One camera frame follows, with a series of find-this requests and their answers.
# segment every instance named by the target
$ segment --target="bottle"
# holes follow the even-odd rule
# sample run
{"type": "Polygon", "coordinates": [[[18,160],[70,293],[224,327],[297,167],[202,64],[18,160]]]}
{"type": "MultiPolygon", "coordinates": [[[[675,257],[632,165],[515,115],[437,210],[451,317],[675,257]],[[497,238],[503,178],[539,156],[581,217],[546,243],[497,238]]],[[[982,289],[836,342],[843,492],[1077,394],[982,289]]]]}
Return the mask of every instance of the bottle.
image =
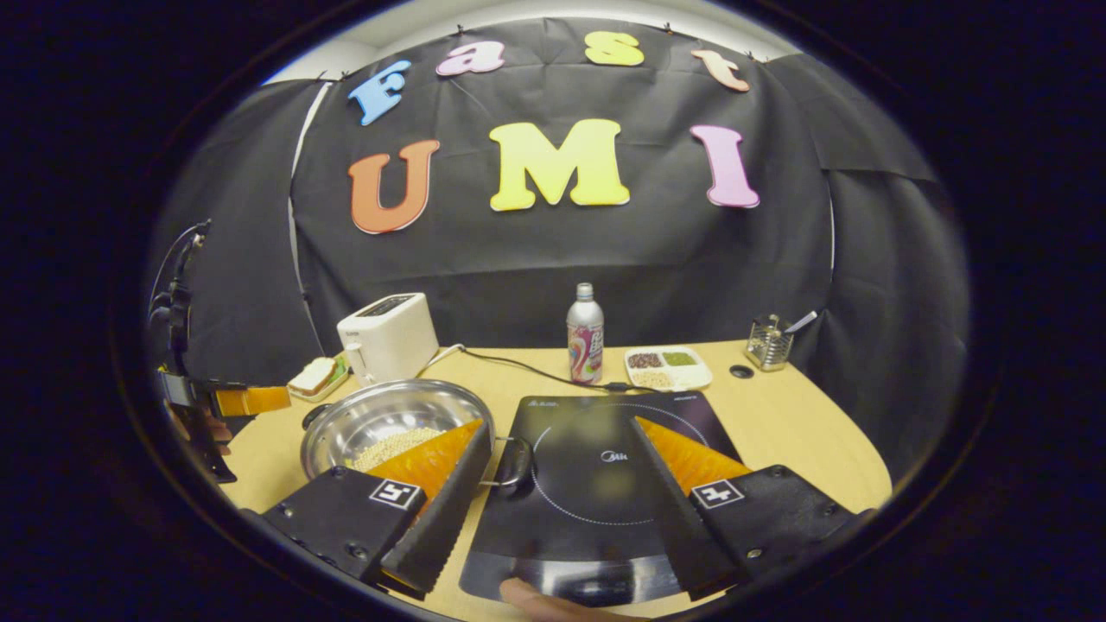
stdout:
{"type": "Polygon", "coordinates": [[[568,377],[595,384],[603,377],[603,309],[595,302],[592,283],[576,286],[576,302],[568,308],[568,377]]]}

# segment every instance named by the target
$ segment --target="orange letter u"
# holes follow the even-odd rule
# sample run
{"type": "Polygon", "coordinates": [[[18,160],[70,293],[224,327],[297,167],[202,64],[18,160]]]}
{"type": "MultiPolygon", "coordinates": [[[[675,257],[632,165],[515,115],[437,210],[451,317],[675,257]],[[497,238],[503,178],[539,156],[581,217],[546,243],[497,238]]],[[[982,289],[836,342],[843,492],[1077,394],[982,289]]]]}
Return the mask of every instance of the orange letter u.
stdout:
{"type": "Polygon", "coordinates": [[[422,215],[430,197],[430,154],[438,141],[419,141],[399,149],[407,162],[407,196],[396,207],[380,205],[380,172],[390,159],[387,154],[362,158],[349,167],[353,177],[353,224],[366,234],[386,234],[410,225],[422,215]]]}

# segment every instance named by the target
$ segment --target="pot handle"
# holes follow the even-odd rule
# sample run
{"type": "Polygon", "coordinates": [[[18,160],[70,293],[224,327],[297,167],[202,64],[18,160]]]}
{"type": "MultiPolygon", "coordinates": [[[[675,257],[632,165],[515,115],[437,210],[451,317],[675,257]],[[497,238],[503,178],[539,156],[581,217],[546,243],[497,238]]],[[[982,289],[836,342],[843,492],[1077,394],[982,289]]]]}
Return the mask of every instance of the pot handle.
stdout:
{"type": "Polygon", "coordinates": [[[307,416],[303,417],[303,429],[307,429],[307,426],[311,425],[311,422],[317,419],[319,415],[323,414],[323,411],[325,411],[327,407],[330,407],[330,404],[320,404],[314,408],[312,408],[311,411],[309,411],[307,416]]]}
{"type": "Polygon", "coordinates": [[[534,448],[530,446],[529,440],[522,438],[521,436],[497,436],[495,440],[507,440],[508,443],[514,440],[515,443],[522,445],[522,450],[517,452],[514,455],[515,457],[512,465],[513,468],[511,469],[514,475],[503,481],[481,481],[480,485],[492,486],[495,488],[518,486],[530,471],[530,464],[534,459],[534,448]]]}

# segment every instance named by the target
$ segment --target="utensil holder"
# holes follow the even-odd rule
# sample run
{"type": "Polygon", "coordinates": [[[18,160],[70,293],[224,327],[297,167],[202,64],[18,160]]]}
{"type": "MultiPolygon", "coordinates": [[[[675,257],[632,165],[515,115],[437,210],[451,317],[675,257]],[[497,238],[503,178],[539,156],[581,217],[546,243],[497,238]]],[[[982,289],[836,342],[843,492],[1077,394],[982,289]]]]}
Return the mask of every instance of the utensil holder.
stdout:
{"type": "Polygon", "coordinates": [[[787,364],[791,344],[795,341],[794,333],[784,332],[790,326],[791,322],[781,320],[775,313],[753,320],[753,328],[745,343],[745,356],[761,371],[782,370],[787,364]]]}

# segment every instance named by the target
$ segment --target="white tray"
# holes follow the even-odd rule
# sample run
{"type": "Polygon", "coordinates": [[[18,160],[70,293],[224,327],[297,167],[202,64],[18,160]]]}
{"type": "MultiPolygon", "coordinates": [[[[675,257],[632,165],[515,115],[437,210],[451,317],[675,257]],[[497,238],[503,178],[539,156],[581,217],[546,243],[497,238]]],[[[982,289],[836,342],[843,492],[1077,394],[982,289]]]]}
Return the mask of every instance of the white tray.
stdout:
{"type": "Polygon", "coordinates": [[[714,380],[714,374],[702,362],[702,357],[682,345],[657,345],[653,348],[634,348],[626,351],[626,374],[630,384],[648,386],[658,391],[691,391],[707,386],[714,380]],[[690,365],[671,365],[665,359],[665,354],[687,354],[695,361],[690,365]],[[654,354],[659,366],[643,367],[632,366],[630,360],[637,354],[654,354]]]}

